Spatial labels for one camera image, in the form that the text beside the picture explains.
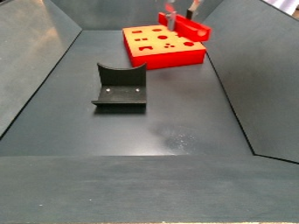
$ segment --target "red shape sorter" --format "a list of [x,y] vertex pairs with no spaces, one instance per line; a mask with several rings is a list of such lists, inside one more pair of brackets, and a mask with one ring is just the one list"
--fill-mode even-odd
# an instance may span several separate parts
[[128,57],[133,67],[147,63],[147,69],[179,67],[203,63],[205,47],[179,37],[163,25],[123,29]]

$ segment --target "dark gray surface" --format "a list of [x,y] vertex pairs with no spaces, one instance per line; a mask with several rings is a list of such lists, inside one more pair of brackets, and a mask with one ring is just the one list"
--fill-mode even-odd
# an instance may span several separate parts
[[299,162],[297,21],[261,1],[227,0],[205,23],[211,61],[255,153]]
[[297,222],[297,173],[252,156],[1,157],[0,222]]
[[[83,30],[121,30],[124,27],[156,25],[164,0],[52,0]],[[207,0],[196,20],[201,21],[223,0]],[[192,0],[177,0],[175,9],[185,15]]]
[[0,142],[0,156],[251,155],[201,65],[147,72],[144,114],[100,114],[97,63],[129,67],[121,31],[84,31]]
[[213,10],[217,8],[223,0],[204,0],[204,2],[200,5],[200,8],[197,9],[197,15],[193,20],[203,22],[207,16],[213,12]]
[[0,136],[80,33],[49,1],[0,5]]

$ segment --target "black object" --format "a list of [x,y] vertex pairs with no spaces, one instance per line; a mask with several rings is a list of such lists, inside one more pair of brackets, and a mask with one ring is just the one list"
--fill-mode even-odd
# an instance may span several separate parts
[[187,10],[185,18],[188,18],[189,20],[192,20],[192,10]]
[[101,89],[95,105],[145,105],[145,64],[115,69],[97,63]]

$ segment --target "black holder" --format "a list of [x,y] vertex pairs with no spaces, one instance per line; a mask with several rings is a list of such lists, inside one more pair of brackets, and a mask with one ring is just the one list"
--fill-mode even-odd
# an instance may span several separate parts
[[97,106],[145,106],[145,64],[115,69],[97,63],[101,89],[92,103]]

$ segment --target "red block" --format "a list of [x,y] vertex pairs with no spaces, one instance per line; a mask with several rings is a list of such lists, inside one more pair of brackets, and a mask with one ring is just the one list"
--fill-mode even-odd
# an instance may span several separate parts
[[123,29],[128,57],[133,67],[147,63],[147,69],[179,67],[203,63],[205,47],[179,37],[163,25]]
[[[159,13],[157,20],[161,25],[167,26],[168,21],[164,13]],[[179,14],[175,17],[173,30],[181,37],[195,42],[207,41],[211,37],[211,28],[207,25],[191,21]]]

